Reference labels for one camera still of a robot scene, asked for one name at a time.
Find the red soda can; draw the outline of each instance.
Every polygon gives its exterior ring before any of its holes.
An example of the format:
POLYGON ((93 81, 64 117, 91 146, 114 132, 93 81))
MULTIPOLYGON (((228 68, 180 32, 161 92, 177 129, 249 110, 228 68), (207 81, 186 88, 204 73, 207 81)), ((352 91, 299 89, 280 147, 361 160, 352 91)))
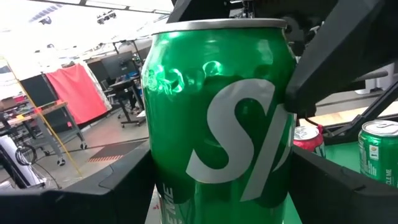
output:
POLYGON ((294 129, 293 143, 295 146, 314 152, 320 157, 326 158, 322 126, 320 125, 317 128, 307 126, 296 127, 294 129))

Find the red fabric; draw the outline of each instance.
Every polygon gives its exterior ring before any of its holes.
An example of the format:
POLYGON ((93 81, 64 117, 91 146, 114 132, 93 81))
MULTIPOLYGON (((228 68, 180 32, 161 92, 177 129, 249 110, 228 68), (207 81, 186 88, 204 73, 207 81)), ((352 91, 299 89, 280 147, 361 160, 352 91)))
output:
POLYGON ((322 126, 319 125, 318 130, 319 130, 319 134, 317 137, 307 140, 307 141, 293 140, 293 144, 302 149, 308 150, 310 152, 314 152, 315 148, 322 145, 322 143, 323 143, 323 135, 322 135, 323 128, 322 128, 322 126))
POLYGON ((77 124, 106 112, 105 104, 83 66, 77 64, 46 75, 60 100, 68 102, 68 109, 77 124))

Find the can lid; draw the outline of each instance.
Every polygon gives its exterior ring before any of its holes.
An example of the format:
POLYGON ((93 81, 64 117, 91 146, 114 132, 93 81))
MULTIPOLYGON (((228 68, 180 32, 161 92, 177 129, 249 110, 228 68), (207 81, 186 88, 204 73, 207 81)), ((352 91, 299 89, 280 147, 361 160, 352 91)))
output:
POLYGON ((319 130, 314 127, 300 126, 294 129, 294 140, 310 140, 319 135, 319 130))
POLYGON ((398 136, 398 123, 395 121, 369 121, 362 125, 362 130, 377 136, 398 136))
POLYGON ((285 28, 286 25, 287 23, 283 19, 206 19, 199 21, 173 22, 170 24, 162 24, 162 26, 159 26, 153 34, 208 29, 238 29, 255 27, 285 28))

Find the yellow pole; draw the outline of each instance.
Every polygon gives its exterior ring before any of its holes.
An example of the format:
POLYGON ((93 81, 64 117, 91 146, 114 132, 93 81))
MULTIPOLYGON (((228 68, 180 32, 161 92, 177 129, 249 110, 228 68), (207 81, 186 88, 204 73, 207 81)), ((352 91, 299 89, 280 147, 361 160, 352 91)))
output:
POLYGON ((0 57, 0 60, 3 59, 6 61, 7 66, 9 67, 11 73, 14 75, 15 80, 17 80, 19 86, 22 88, 22 91, 26 94, 29 102, 31 103, 31 105, 36 109, 37 114, 40 116, 40 118, 42 118, 42 120, 44 121, 44 123, 47 125, 47 127, 49 128, 51 134, 55 137, 55 139, 60 143, 62 149, 65 151, 65 153, 67 154, 70 162, 72 163, 72 165, 74 166, 74 168, 76 169, 76 171, 78 172, 79 176, 81 178, 83 178, 83 175, 80 172, 80 169, 78 168, 76 162, 72 159, 72 156, 70 155, 70 153, 68 152, 67 148, 65 147, 65 145, 62 143, 61 139, 58 137, 58 135, 55 133, 55 131, 52 129, 51 125, 49 124, 49 122, 44 118, 41 110, 37 109, 37 106, 35 105, 35 103, 33 102, 32 98, 29 96, 29 94, 26 92, 25 88, 22 86, 21 82, 19 81, 19 79, 16 77, 14 71, 12 70, 10 64, 8 63, 8 61, 4 58, 4 57, 0 57))

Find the green soda can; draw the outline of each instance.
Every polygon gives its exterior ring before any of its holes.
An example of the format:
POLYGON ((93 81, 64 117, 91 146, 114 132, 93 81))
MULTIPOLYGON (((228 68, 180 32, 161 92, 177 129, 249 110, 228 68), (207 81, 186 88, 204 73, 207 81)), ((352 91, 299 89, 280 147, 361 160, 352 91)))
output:
POLYGON ((361 173, 398 187, 398 123, 369 121, 358 138, 361 173))
POLYGON ((166 24, 142 72, 162 223, 281 224, 295 68, 279 19, 166 24))

